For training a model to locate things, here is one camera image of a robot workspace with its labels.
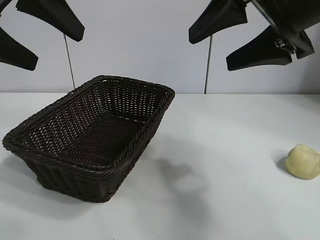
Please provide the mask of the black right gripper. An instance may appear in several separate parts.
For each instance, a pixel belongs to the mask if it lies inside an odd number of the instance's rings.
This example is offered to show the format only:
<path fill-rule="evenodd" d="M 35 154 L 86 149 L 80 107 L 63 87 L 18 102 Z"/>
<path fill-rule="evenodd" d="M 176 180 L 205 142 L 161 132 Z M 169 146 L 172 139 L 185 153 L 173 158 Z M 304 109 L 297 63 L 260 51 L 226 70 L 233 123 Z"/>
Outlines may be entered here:
<path fill-rule="evenodd" d="M 263 65 L 285 66 L 315 52 L 305 30 L 320 22 L 318 0 L 253 0 L 252 4 L 269 26 L 226 57 L 227 69 L 236 71 Z M 190 43 L 248 22 L 243 0 L 212 0 L 188 29 Z"/>

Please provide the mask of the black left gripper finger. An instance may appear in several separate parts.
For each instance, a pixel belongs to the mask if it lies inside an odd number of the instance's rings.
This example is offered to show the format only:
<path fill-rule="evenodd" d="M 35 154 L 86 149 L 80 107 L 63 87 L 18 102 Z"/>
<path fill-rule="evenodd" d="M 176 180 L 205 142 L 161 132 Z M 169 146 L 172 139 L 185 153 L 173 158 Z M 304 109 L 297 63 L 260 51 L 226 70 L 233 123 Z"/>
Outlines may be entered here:
<path fill-rule="evenodd" d="M 65 0 L 19 0 L 16 8 L 52 25 L 74 41 L 83 39 L 85 27 Z"/>
<path fill-rule="evenodd" d="M 0 61 L 25 70 L 34 71 L 38 57 L 0 29 Z"/>

